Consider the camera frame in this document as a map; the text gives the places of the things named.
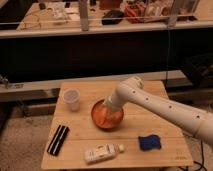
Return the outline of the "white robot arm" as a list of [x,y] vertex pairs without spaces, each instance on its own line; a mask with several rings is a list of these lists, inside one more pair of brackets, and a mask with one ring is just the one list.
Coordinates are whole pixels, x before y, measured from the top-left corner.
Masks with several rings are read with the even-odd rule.
[[213,146],[213,113],[148,93],[143,89],[142,79],[137,76],[120,82],[104,100],[112,112],[121,110],[128,102],[157,114]]

